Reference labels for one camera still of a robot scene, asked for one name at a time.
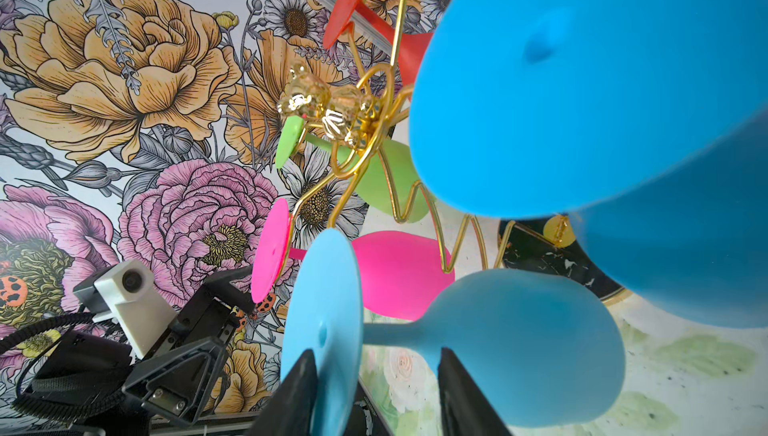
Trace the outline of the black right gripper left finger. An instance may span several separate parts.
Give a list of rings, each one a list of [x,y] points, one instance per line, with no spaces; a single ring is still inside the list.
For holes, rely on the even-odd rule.
[[[309,435],[317,390],[315,355],[306,349],[245,435]]]

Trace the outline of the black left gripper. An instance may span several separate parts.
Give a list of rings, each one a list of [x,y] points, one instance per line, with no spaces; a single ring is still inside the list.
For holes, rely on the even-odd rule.
[[[235,285],[250,275],[251,268],[246,266],[206,277],[168,325],[152,358],[134,367],[123,384],[123,394],[173,425],[195,424],[239,326],[236,312],[254,307],[251,297]]]

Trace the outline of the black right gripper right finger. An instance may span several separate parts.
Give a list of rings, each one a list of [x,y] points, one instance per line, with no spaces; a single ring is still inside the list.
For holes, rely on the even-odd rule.
[[[459,358],[447,347],[441,349],[437,379],[444,435],[512,435]]]

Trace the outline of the light blue wine glass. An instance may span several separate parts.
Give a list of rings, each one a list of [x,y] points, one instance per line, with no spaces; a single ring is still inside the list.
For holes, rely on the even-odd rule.
[[[312,431],[339,435],[366,345],[409,348],[431,368],[451,349],[501,420],[517,427],[583,423],[607,412],[624,383],[618,327],[588,289],[560,276],[489,269],[459,279],[420,318],[363,305],[352,241],[320,233],[296,280],[282,348],[283,375],[312,349],[318,396]]]

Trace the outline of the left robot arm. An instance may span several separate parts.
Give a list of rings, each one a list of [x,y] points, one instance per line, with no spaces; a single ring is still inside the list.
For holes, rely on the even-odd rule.
[[[206,277],[180,311],[137,260],[94,274],[74,289],[84,311],[41,320],[2,340],[7,352],[49,329],[69,330],[13,408],[72,425],[101,419],[107,433],[129,425],[146,431],[154,415],[177,426],[195,424],[223,371],[237,311],[254,308],[234,284],[250,274],[243,267]]]

